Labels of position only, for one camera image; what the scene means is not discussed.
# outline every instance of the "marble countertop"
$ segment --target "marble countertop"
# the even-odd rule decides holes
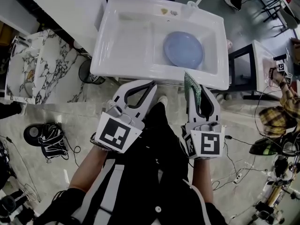
[[[31,104],[84,102],[86,86],[79,79],[78,71],[86,58],[51,30],[30,35],[25,39],[31,42],[31,46],[18,43],[11,55],[5,99]],[[20,75],[17,74],[19,67],[15,68],[17,65],[14,63],[17,56],[24,62]],[[33,62],[37,65],[30,96],[25,91],[23,81],[28,66],[32,66]]]

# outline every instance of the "plaid shirt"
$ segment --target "plaid shirt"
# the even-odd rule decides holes
[[[269,107],[259,113],[264,132],[268,136],[284,135],[288,128],[300,123],[300,98],[292,88],[283,92],[280,104],[282,106]]]

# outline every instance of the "tiled floor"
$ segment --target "tiled floor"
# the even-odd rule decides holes
[[[186,3],[189,0],[177,1]],[[200,8],[224,18],[227,38],[233,42],[233,51],[248,45],[253,39],[256,39],[276,54],[284,53],[287,40],[293,34],[289,31],[273,38],[272,36],[278,30],[272,30],[271,27],[277,25],[279,21],[263,23],[262,20],[266,15],[260,14],[261,7],[262,5],[257,0],[245,3],[240,12],[232,11],[223,0],[203,0],[200,4]],[[15,115],[0,120],[0,135],[8,136],[16,144],[28,166],[41,198],[54,196],[58,191],[65,189],[67,183],[65,182],[64,169],[66,169],[69,179],[71,179],[77,167],[72,152],[70,152],[68,161],[55,158],[47,164],[40,148],[32,147],[24,141],[23,131],[26,126],[32,123],[60,122],[71,146],[81,146],[81,153],[76,155],[78,163],[81,163],[92,147],[89,139],[97,129],[102,108],[117,90],[117,86],[110,81],[99,86],[88,86],[88,101],[86,103],[28,105],[24,116]],[[180,125],[187,122],[184,95],[178,93],[175,87],[160,86],[156,98],[162,94],[166,94],[169,99],[166,110],[169,123],[175,133],[181,136]],[[257,131],[249,126],[234,123],[230,119],[222,120],[222,124],[227,126],[227,135],[239,140],[253,143],[260,138]],[[254,156],[249,154],[249,146],[234,140],[228,141],[227,144],[229,148],[228,155],[236,164],[236,168],[250,167],[248,164],[253,162]],[[7,146],[11,155],[12,167],[20,182],[32,185],[26,168],[14,146],[9,143]],[[254,167],[258,170],[270,169],[272,161],[273,157],[256,157]],[[211,160],[212,178],[213,180],[221,179],[219,186],[234,179],[234,176],[228,177],[232,171],[233,165],[226,156],[226,150],[224,150],[224,155],[221,158]],[[246,175],[246,170],[242,171],[242,174],[242,176]],[[190,179],[191,175],[192,168],[189,167]],[[240,214],[258,200],[266,178],[267,176],[263,172],[250,171],[239,185],[228,183],[214,192],[215,204],[227,222],[230,221],[232,216]],[[249,209],[231,220],[230,224],[247,224],[252,212],[252,209]]]

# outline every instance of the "plate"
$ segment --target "plate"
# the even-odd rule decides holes
[[[187,32],[172,32],[164,41],[164,52],[172,64],[196,69],[202,62],[204,51],[198,39]]]

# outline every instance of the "chair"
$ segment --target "chair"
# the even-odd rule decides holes
[[[283,7],[280,8],[280,10],[277,12],[277,16],[279,20],[281,21],[282,25],[274,26],[273,28],[277,27],[284,27],[285,29],[282,30],[280,33],[275,35],[274,37],[279,36],[280,34],[284,33],[285,31],[289,29],[296,29],[298,27],[297,21],[292,15],[289,15],[287,12],[284,11]]]

